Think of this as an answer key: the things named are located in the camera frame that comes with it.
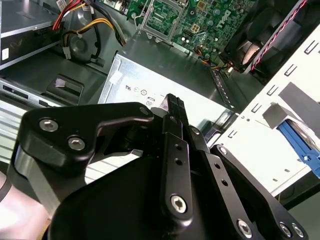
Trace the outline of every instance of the motherboard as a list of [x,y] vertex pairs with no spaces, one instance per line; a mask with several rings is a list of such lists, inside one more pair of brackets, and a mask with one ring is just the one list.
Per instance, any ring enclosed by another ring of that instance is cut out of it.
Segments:
[[202,49],[215,64],[256,0],[100,0],[116,9],[156,42]]

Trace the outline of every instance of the green circuit board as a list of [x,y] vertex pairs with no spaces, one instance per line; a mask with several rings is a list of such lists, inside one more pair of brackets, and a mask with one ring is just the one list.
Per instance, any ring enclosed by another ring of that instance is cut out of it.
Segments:
[[[121,2],[118,0],[118,5],[121,3],[123,7],[113,8],[129,19],[141,16],[136,18],[136,23],[141,24],[152,3],[146,26],[166,36],[172,27],[175,27],[170,42],[190,51],[193,51],[195,46],[200,46],[203,55],[210,57],[213,63],[219,64],[218,54],[224,50],[256,0],[189,0],[181,7],[183,9],[183,12],[180,11],[181,14],[177,8],[168,4],[169,1],[175,2],[175,0],[122,0]],[[112,0],[104,0],[104,3],[111,6],[109,3],[112,3]]]

